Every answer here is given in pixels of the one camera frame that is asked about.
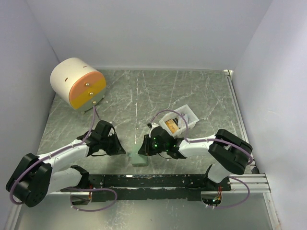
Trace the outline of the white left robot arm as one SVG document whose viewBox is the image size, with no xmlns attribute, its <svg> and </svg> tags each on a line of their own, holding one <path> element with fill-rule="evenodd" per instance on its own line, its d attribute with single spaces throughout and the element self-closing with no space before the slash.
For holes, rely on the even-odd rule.
<svg viewBox="0 0 307 230">
<path fill-rule="evenodd" d="M 61 189 L 89 191 L 89 172 L 72 163 L 100 150 L 109 156 L 126 153 L 114 126 L 104 120 L 60 149 L 24 155 L 6 184 L 11 202 L 34 207 Z"/>
</svg>

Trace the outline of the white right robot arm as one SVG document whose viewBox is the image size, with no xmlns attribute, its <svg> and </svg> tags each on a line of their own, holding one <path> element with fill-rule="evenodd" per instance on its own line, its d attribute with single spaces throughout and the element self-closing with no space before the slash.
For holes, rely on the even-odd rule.
<svg viewBox="0 0 307 230">
<path fill-rule="evenodd" d="M 150 132 L 144 135 L 137 153 L 152 156 L 165 152 L 173 159 L 187 159 L 210 154 L 216 163 L 209 167 L 203 179 L 204 187 L 215 190 L 220 182 L 231 174 L 243 175 L 251 164 L 253 147 L 225 129 L 206 138 L 176 138 L 156 123 L 149 123 Z"/>
</svg>

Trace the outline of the green card holder wallet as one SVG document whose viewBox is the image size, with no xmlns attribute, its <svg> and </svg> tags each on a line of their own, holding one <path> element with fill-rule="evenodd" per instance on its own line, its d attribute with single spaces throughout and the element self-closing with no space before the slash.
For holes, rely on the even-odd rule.
<svg viewBox="0 0 307 230">
<path fill-rule="evenodd" d="M 135 144 L 131 151 L 127 153 L 133 167 L 146 167 L 148 165 L 147 156 L 138 154 L 141 144 Z"/>
</svg>

